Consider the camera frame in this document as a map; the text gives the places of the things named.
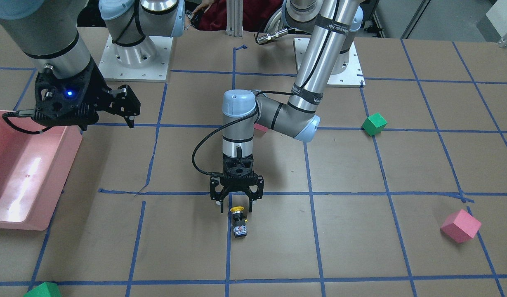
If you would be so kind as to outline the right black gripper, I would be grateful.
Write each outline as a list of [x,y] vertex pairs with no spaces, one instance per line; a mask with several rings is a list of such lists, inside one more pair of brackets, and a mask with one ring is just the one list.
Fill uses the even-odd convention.
[[57,78],[55,70],[46,63],[37,75],[34,122],[46,127],[76,125],[87,130],[88,125],[99,121],[99,110],[123,117],[127,126],[134,128],[141,103],[129,85],[110,90],[95,62],[65,79]]

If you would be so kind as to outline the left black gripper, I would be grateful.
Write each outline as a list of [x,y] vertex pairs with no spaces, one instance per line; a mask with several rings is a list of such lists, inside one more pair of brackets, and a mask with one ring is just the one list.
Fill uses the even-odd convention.
[[253,155],[233,158],[223,154],[223,173],[210,177],[210,198],[219,202],[220,213],[224,213],[224,199],[230,192],[244,192],[248,196],[248,212],[253,203],[262,199],[264,178],[253,171]]

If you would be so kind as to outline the pink cube near arm base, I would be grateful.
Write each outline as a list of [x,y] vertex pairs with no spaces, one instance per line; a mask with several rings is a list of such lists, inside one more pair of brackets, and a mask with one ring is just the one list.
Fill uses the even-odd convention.
[[259,130],[263,133],[266,133],[269,130],[269,128],[267,128],[263,125],[257,124],[257,123],[255,123],[254,128],[255,128],[255,130]]

